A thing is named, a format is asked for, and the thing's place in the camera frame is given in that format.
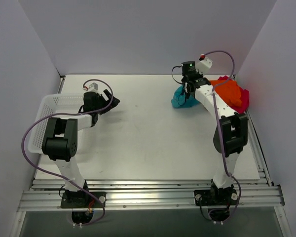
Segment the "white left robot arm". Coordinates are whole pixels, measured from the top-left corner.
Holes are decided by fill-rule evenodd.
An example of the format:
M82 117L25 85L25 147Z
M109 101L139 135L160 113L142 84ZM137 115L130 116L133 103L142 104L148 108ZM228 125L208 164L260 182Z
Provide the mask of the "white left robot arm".
M72 202L78 207L89 203L90 195L85 179L80 173L75 155L78 149L78 132L94 127L98 116L115 108L120 100L112 96L105 89L104 94L95 90L83 95L83 104L80 106L78 116L55 116L47 121L42 142L42 152L57 165L65 180L65 191L72 195Z

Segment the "teal t shirt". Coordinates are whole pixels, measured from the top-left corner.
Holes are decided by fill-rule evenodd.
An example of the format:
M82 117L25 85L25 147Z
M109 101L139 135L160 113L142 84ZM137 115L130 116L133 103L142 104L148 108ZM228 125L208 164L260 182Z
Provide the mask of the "teal t shirt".
M199 105L194 97L186 98L183 86L179 86L171 99L171 105L175 109L190 108Z

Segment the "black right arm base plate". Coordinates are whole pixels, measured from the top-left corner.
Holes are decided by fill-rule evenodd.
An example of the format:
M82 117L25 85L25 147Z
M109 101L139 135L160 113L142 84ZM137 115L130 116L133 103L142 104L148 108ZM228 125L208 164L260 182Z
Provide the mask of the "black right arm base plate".
M235 205L238 200L236 190L194 190L194 199L196 205L202 206L228 206Z

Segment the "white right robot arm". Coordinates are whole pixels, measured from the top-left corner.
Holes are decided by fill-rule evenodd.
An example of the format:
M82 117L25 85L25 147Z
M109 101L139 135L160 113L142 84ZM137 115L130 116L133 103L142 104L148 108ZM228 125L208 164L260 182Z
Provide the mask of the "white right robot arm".
M248 117L232 109L216 92L218 86L203 76L200 67L210 69L209 61L205 64L194 61L181 63L182 86L186 98L192 96L216 119L213 136L214 147L222 155L213 177L213 186L209 198L213 203L222 203L227 198L225 189L233 185L233 173L240 153L248 143Z

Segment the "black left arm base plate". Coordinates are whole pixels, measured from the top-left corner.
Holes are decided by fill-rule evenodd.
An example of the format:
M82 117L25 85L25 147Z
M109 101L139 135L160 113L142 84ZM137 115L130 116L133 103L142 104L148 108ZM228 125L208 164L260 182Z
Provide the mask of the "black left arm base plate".
M106 202L106 192L91 192L93 196L95 196L97 200L95 200L90 195L86 194L83 191L67 191L62 194L62 200L60 207L64 209L75 209L75 208L100 208L105 206Z

